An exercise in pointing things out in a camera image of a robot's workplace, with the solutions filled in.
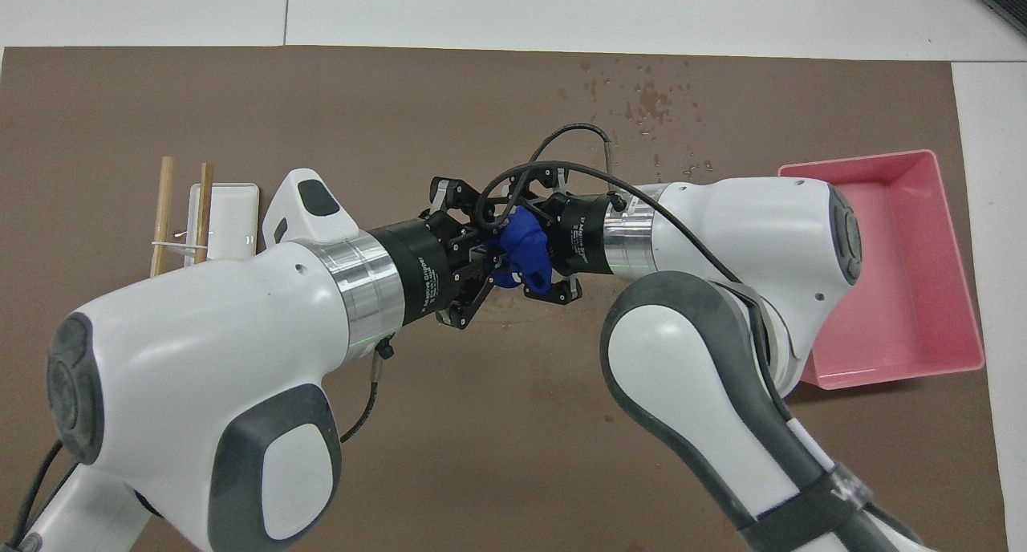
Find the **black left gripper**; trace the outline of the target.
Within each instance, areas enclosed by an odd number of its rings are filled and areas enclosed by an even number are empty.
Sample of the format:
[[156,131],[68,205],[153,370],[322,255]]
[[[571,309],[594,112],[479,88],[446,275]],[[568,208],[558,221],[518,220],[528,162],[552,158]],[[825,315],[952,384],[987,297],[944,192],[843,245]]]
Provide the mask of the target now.
[[[476,223],[480,196],[462,179],[433,177],[427,217],[369,231],[388,252],[400,274],[401,325],[434,314],[440,324],[463,330],[494,288],[493,257],[481,237],[499,237],[499,231]],[[469,222],[451,217],[451,209],[458,209]]]

